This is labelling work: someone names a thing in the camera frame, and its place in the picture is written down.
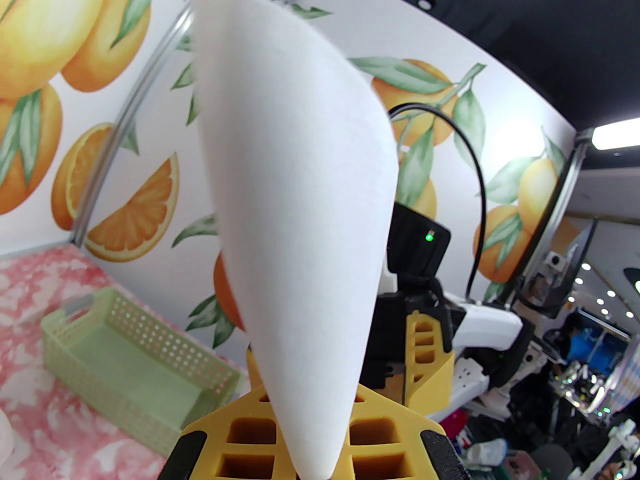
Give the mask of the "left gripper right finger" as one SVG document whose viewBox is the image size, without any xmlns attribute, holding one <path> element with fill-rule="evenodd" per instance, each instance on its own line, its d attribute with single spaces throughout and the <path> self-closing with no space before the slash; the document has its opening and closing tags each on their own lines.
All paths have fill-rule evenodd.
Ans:
<svg viewBox="0 0 640 480">
<path fill-rule="evenodd" d="M 374 390 L 358 387 L 343 444 L 346 480 L 464 480 L 442 427 Z"/>
</svg>

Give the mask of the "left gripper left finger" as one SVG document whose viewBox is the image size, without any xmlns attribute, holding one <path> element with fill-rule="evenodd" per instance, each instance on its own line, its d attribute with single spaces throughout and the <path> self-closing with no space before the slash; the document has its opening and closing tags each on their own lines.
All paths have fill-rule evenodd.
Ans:
<svg viewBox="0 0 640 480">
<path fill-rule="evenodd" d="M 249 392 L 190 423 L 170 452 L 172 480 L 295 479 L 253 352 Z"/>
</svg>

